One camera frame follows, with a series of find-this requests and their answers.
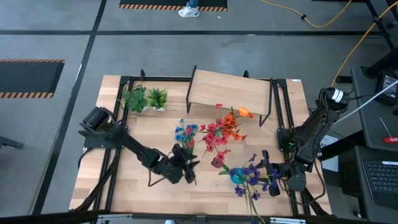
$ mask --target white flower pot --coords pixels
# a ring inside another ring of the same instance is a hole
[[[146,110],[148,110],[148,105],[145,106],[145,107],[142,109],[142,112],[141,112],[141,113],[145,112]]]
[[[156,109],[156,107],[155,106],[153,106],[152,107],[154,110],[156,110],[156,111],[165,111],[165,108],[159,108],[159,109]]]

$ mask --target white cable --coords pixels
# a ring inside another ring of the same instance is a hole
[[[387,88],[381,90],[378,94],[376,94],[374,97],[372,97],[370,100],[368,100],[366,103],[364,103],[362,106],[360,106],[359,108],[357,108],[356,110],[354,110],[353,112],[347,114],[344,118],[339,119],[338,121],[336,121],[333,125],[339,123],[340,121],[346,119],[347,117],[351,116],[353,113],[359,111],[360,109],[362,109],[364,106],[366,106],[370,101],[374,100],[376,97],[378,97],[379,95],[381,95],[382,93],[384,93],[386,90],[390,89],[392,86],[394,86],[395,84],[398,83],[398,80],[395,81],[393,84],[389,85]]]

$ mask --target black floor line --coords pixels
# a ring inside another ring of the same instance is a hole
[[[34,207],[32,214],[33,215],[39,215],[42,213],[42,209],[45,203],[45,198],[47,196],[47,193],[50,188],[51,180],[54,175],[55,168],[57,166],[58,158],[60,156],[60,152],[62,149],[62,144],[63,141],[65,140],[65,136],[67,133],[67,129],[69,126],[70,118],[72,117],[72,112],[75,107],[76,99],[79,94],[79,90],[81,87],[81,83],[83,81],[83,77],[85,75],[88,59],[91,54],[91,50],[93,49],[94,46],[94,41],[95,41],[95,32],[98,30],[98,26],[100,25],[102,15],[104,13],[106,5],[106,0],[101,0],[101,5],[99,6],[99,10],[95,19],[95,23],[93,26],[93,33],[90,35],[90,38],[88,39],[87,47],[85,50],[85,53],[83,55],[83,59],[81,60],[81,67],[79,69],[76,82],[72,88],[72,92],[70,93],[67,107],[65,109],[65,112],[62,117],[61,125],[58,129],[58,133],[56,135],[56,139],[53,144],[53,148],[51,149],[51,157],[50,157],[50,162],[47,166],[47,169],[45,171],[45,175],[42,181],[42,184],[40,186],[39,194],[37,195],[37,199],[35,201]]]
[[[269,30],[0,30],[0,35],[295,35],[362,36],[366,31],[269,31]],[[371,31],[369,36],[381,36]]]

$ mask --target orange tulip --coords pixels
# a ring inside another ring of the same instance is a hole
[[[239,108],[238,113],[240,116],[249,116],[250,112],[246,108]]]

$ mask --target black floor mat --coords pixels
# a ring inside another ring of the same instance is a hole
[[[189,0],[120,0],[121,9],[180,10]],[[227,0],[199,0],[199,10],[225,12]]]
[[[0,59],[0,98],[51,98],[64,60]]]

